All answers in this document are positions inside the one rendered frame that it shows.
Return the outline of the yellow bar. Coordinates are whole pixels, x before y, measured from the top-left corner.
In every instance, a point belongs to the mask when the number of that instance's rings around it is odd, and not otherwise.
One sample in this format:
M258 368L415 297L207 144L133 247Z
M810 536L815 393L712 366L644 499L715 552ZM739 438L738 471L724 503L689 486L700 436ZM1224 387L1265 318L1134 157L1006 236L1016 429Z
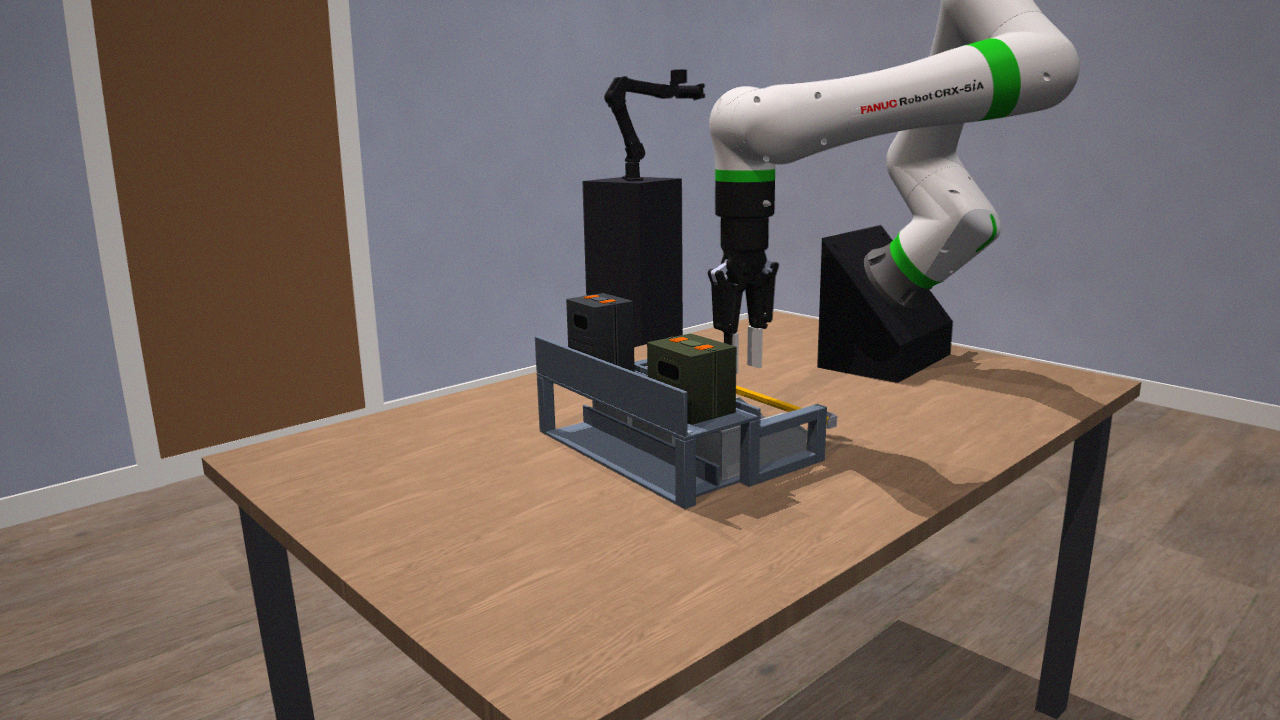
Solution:
M795 406L792 404L786 404L786 402L780 401L777 398L771 398L771 397L768 397L765 395L760 395L760 393L756 393L756 392L754 392L751 389L745 389L745 388L739 387L739 386L736 386L736 395L741 395L744 397L753 398L753 400L755 400L758 402L771 405L772 407L778 407L778 409L785 410L787 413L791 413L794 410L801 409L801 407L797 407L797 406Z

